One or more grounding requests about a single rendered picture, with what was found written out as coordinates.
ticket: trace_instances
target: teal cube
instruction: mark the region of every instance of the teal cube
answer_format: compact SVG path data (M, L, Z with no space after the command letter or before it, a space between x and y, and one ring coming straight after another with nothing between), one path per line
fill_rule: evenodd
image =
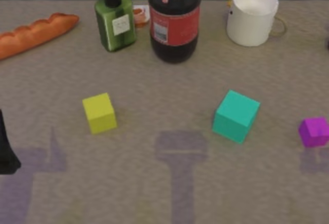
M216 110L212 130L242 144L256 118L260 103L229 90Z

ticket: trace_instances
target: table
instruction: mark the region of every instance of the table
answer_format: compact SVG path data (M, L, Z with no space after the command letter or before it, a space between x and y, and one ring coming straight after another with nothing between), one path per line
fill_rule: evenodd
M93 7L0 2L0 31L57 11L81 18L0 62L0 106L23 165L0 176L0 223L327 223L329 148L305 150L298 126L329 114L328 1L282 1L288 33L257 48L227 38L226 2L204 1L197 50L180 65L155 57L147 28L106 52ZM261 102L243 145L211 131L229 89ZM103 92L118 128L94 136L82 99ZM178 146L203 150L163 153Z

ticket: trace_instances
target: red label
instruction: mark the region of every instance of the red label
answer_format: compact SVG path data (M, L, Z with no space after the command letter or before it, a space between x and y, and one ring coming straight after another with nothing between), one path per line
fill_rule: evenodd
M170 16L150 7L151 35L158 42L180 46L194 40L198 34L200 7L188 14Z

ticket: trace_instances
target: hot dog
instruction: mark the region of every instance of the hot dog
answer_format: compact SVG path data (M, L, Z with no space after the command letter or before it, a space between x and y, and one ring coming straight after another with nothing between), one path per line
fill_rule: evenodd
M46 20L37 20L30 26L19 26L12 32L0 34L0 60L22 53L57 38L78 23L73 14L54 13Z

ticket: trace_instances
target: yellow cube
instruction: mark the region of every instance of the yellow cube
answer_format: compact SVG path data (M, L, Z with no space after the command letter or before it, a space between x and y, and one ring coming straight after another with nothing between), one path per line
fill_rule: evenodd
M98 134L117 127L115 112L108 93L82 100L90 131Z

